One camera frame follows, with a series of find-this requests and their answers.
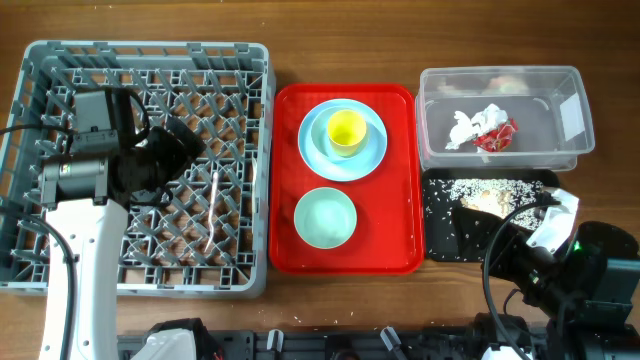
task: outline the plastic container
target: plastic container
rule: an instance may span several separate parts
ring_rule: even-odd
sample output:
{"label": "plastic container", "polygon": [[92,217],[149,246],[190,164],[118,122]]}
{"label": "plastic container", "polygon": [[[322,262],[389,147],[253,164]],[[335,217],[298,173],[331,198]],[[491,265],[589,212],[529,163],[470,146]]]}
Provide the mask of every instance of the plastic container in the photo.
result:
{"label": "plastic container", "polygon": [[[336,182],[314,173],[298,149],[300,124],[315,106],[353,99],[384,123],[387,151],[370,174]],[[409,91],[393,84],[296,84],[278,93],[273,130],[269,258],[292,274],[401,275],[425,257],[415,105]],[[294,226],[298,201],[310,190],[332,187],[355,205],[358,224],[333,249],[305,243]]]}
{"label": "plastic container", "polygon": [[[427,69],[416,100],[424,170],[435,167],[517,167],[571,170],[593,150],[589,103],[580,73],[570,66]],[[496,104],[519,131],[502,152],[478,153],[470,142],[445,150],[455,111],[473,117]]]}
{"label": "plastic container", "polygon": [[[177,117],[207,144],[191,168],[168,184],[171,206],[131,208],[120,258],[113,259],[119,262],[118,294],[260,295],[276,88],[267,49],[252,43],[38,41],[25,52],[7,125],[72,127],[74,92],[101,86],[134,89],[152,125]],[[4,136],[3,206],[43,214],[38,166],[60,152],[63,140],[35,130]],[[215,228],[225,254],[204,254],[212,170],[220,174]],[[0,291],[45,294],[47,236],[12,219],[1,219],[0,231]]]}

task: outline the wooden table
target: wooden table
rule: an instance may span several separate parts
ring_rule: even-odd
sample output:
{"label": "wooden table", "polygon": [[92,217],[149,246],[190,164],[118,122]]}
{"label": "wooden table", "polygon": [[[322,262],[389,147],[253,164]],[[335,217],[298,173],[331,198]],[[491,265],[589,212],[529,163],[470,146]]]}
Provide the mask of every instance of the wooden table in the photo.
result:
{"label": "wooden table", "polygon": [[[422,70],[473,65],[573,65],[583,77],[596,149],[560,174],[581,199],[579,221],[600,220],[640,238],[640,26],[638,5],[602,1],[45,0],[0,7],[0,124],[26,46],[39,39],[252,41],[270,51],[278,88],[298,82],[395,82],[414,94]],[[312,331],[384,325],[463,325],[487,311],[478,264],[425,261],[403,277],[295,277],[270,269],[250,301],[122,297],[118,332],[201,317],[209,329]],[[513,285],[494,281],[496,301]],[[0,295],[0,358],[37,357],[44,297]],[[635,296],[640,304],[640,295]],[[546,321],[520,302],[510,307]],[[640,310],[631,323],[640,326]]]}

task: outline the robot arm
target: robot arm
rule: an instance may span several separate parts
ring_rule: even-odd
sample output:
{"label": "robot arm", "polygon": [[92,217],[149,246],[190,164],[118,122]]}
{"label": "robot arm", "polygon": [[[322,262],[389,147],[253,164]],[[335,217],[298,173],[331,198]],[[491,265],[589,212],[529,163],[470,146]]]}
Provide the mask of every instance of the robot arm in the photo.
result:
{"label": "robot arm", "polygon": [[550,317],[553,359],[637,358],[637,334],[625,321],[640,280],[638,243],[600,222],[581,224],[567,243],[578,199],[561,189],[547,192],[559,204],[547,207],[536,231],[512,227],[494,235],[499,254],[492,253],[489,275],[515,283],[526,304]]}
{"label": "robot arm", "polygon": [[[78,133],[71,153],[53,156],[43,166],[41,202],[47,208],[47,222],[72,251],[76,289],[69,291],[66,259],[52,242],[40,359],[64,359],[65,354],[74,360],[118,358],[117,267],[130,199],[150,203],[150,198],[158,197],[158,189],[182,175],[204,150],[204,143],[175,119],[167,119],[169,131],[149,129],[146,119],[147,127],[136,134],[131,96],[137,98],[126,90],[108,88],[76,95]],[[136,146],[141,139],[147,143]],[[69,294],[75,300],[71,319],[64,311]],[[63,349],[66,321],[71,323],[71,336],[69,348]],[[136,359],[196,359],[200,350],[196,328],[152,334]]]}

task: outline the dish rack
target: dish rack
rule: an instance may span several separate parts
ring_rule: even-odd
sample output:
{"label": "dish rack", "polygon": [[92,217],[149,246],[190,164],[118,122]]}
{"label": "dish rack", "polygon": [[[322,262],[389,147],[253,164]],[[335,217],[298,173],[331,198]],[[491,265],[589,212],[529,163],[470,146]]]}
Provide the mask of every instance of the dish rack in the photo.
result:
{"label": "dish rack", "polygon": [[[260,295],[276,88],[267,49],[253,43],[38,41],[25,52],[7,126],[72,128],[74,93],[103,86],[135,90],[152,126],[174,116],[207,145],[183,176],[168,183],[171,205],[131,207],[117,260],[118,294]],[[63,150],[64,138],[48,130],[4,136],[3,206],[43,217],[39,166]],[[218,246],[204,254],[213,171],[220,177]],[[0,219],[0,291],[45,294],[48,245],[35,224]]]}

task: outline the yellow cup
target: yellow cup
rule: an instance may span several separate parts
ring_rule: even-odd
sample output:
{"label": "yellow cup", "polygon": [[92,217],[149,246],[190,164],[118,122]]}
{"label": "yellow cup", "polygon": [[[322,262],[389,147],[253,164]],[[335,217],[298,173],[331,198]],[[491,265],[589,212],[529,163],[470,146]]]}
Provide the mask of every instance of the yellow cup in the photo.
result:
{"label": "yellow cup", "polygon": [[340,156],[351,156],[367,134],[367,122],[353,110],[336,111],[327,127],[331,147]]}

